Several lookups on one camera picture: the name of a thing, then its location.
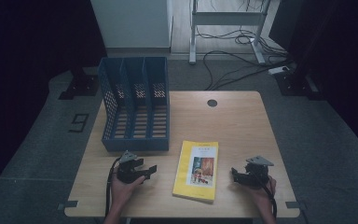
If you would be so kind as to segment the black stand base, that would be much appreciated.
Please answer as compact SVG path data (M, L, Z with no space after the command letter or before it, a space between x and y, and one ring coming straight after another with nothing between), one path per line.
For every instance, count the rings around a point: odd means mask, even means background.
M73 79L59 97L60 100L73 100L76 96L94 96L99 89L97 75L87 75L82 67L70 69Z
M297 72L283 71L276 74L280 92L283 96L306 96L310 100L323 100L323 94L309 75L299 75Z

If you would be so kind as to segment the white metal desk frame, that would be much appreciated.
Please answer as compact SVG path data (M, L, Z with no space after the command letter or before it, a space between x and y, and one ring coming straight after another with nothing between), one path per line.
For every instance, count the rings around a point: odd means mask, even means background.
M198 11L198 0L191 0L190 27L191 35L189 42L189 63L195 64L196 58L196 31L197 27L204 25L223 25L223 26L256 26L257 30L253 38L250 39L250 45L259 64L265 64L266 61L262 54L260 44L261 33L268 15L271 0L264 0L258 11L245 12L204 12Z

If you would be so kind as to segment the yellow book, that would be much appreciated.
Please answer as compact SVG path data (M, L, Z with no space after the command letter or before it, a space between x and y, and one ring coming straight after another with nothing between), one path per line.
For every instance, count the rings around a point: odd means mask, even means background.
M217 142L183 142L173 196L203 203L214 202L218 148Z

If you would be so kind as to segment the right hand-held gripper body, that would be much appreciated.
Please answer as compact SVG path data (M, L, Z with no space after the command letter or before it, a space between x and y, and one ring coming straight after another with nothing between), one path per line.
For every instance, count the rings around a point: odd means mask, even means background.
M261 187L269 182L269 167L273 166L271 161L255 156L246 160L245 175L241 183L249 187Z

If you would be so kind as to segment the person's right hand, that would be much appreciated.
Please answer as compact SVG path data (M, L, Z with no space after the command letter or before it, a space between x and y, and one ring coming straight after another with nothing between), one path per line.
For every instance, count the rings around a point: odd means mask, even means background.
M269 198L269 194L275 194L276 189L276 180L272 177L268 177L268 183L266 185L268 191L265 191L263 188L255 189L246 187L246 192L250 195L252 202L255 205L258 204L270 204L272 206L271 199Z

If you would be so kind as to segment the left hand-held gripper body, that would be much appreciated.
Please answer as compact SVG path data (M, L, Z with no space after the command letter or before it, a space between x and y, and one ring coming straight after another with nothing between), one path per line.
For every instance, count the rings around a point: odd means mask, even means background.
M117 169L117 178L123 183L130 184L138 177L140 177L140 171L131 167L131 161L138 160L137 156L129 151L125 151L119 159L119 166Z

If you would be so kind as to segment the blue file rack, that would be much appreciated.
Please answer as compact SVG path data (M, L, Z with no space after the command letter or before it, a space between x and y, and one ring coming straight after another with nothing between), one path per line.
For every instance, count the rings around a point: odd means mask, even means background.
M108 151L167 151L170 96L165 57L101 59L100 80Z

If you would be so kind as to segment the white power strip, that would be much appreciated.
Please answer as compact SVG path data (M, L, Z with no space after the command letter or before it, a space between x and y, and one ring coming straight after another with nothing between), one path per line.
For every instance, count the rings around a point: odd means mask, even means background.
M283 73L283 72L288 72L289 70L290 70L290 68L287 67L287 66L279 66L279 67L269 69L268 74L269 75L276 75L276 74L280 74L280 73Z

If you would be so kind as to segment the dark curtain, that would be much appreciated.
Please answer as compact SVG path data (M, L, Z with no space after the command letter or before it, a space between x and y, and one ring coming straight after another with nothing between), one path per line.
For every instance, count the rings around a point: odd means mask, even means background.
M280 0L269 37L358 137L358 0Z

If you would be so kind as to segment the person's left hand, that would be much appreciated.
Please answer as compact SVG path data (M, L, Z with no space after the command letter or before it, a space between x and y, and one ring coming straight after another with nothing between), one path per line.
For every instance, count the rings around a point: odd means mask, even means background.
M113 174L112 177L112 207L119 208L123 207L127 201L130 199L134 190L145 181L144 176L138 177L132 183L127 184L123 183L117 178L116 174Z

